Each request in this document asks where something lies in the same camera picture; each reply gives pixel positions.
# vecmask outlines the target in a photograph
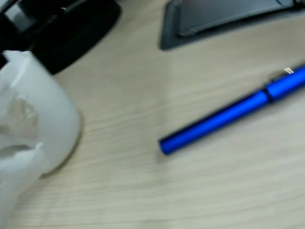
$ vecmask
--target table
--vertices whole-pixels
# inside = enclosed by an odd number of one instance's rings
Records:
[[[165,1],[120,4],[109,36],[56,76],[85,118],[79,148],[8,229],[304,228],[304,90],[172,156],[157,139],[302,63],[305,17],[162,52]]]

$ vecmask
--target pen cap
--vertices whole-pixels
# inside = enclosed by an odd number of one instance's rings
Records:
[[[293,74],[287,74],[266,86],[273,100],[278,100],[305,85],[305,67],[301,67]]]

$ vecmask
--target white plastic bag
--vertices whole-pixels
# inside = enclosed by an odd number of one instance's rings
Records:
[[[0,229],[18,196],[65,161],[81,134],[80,113],[35,56],[18,51],[5,51],[4,56],[8,63],[0,69]]]
[[[45,162],[42,144],[35,149],[8,147],[0,153],[0,229],[19,197],[43,173]]]

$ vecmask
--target wooden desk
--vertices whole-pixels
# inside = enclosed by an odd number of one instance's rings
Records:
[[[164,0],[124,0],[116,28],[57,76],[84,135],[8,229],[303,229],[305,91],[165,157],[157,139],[305,59],[305,17],[170,52]]]

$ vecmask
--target black object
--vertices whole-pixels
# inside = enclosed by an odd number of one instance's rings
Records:
[[[160,48],[167,50],[258,22],[305,12],[304,0],[172,0]]]
[[[121,13],[115,0],[23,0],[19,4],[35,23],[18,36],[9,36],[1,48],[31,50],[52,74],[92,48]]]

